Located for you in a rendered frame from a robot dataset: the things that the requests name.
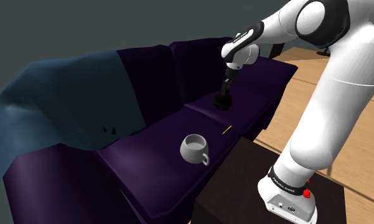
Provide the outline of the blue blanket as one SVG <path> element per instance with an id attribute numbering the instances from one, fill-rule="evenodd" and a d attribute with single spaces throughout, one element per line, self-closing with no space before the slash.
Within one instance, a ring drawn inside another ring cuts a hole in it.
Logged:
<path id="1" fill-rule="evenodd" d="M 0 93 L 0 178 L 24 153 L 99 150 L 145 126 L 117 51 L 31 62 Z"/>

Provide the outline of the dark purple sofa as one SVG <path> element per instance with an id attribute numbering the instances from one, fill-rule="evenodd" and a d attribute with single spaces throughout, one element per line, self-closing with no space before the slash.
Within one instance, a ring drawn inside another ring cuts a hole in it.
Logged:
<path id="1" fill-rule="evenodd" d="M 56 144 L 17 156 L 4 175 L 14 224 L 187 224 L 196 197 L 238 140 L 253 140 L 268 126 L 297 70 L 259 57 L 239 73 L 233 106 L 218 111 L 225 42 L 118 50 L 145 128 L 97 151 Z M 206 139 L 209 166 L 180 155 L 190 134 Z"/>

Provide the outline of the black round pot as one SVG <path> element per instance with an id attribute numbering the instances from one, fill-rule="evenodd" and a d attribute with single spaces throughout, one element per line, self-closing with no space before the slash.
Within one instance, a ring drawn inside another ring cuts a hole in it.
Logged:
<path id="1" fill-rule="evenodd" d="M 232 97 L 229 92 L 218 93 L 214 97 L 214 106 L 217 110 L 226 111 L 233 106 Z"/>

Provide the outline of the grey mug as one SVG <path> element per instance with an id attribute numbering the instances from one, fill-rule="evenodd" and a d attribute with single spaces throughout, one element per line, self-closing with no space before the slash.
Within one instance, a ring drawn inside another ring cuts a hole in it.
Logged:
<path id="1" fill-rule="evenodd" d="M 199 134 L 190 134 L 186 136 L 180 146 L 180 155 L 191 164 L 203 163 L 209 166 L 209 147 L 206 139 Z"/>

